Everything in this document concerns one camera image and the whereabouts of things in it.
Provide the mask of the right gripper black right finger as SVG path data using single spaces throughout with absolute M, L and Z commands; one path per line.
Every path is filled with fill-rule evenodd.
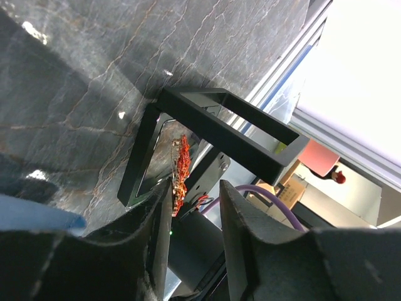
M 298 231 L 220 182 L 231 300 L 399 300 L 400 230 Z

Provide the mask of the red maple leaf brooch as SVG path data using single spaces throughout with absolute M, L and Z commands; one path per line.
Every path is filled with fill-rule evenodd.
M 176 217 L 184 203 L 187 194 L 185 181 L 190 172 L 191 164 L 190 145 L 188 144 L 186 135 L 172 141 L 171 149 L 171 165 L 172 165 L 172 186 L 173 186 L 173 208 L 172 217 Z

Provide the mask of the light blue button shirt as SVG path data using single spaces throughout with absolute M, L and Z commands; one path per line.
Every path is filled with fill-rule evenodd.
M 76 213 L 41 203 L 1 195 L 1 230 L 66 231 L 81 236 L 85 218 Z

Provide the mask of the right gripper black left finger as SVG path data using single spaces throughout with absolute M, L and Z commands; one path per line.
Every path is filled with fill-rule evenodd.
M 66 231 L 1 232 L 2 300 L 162 300 L 172 181 L 86 237 Z

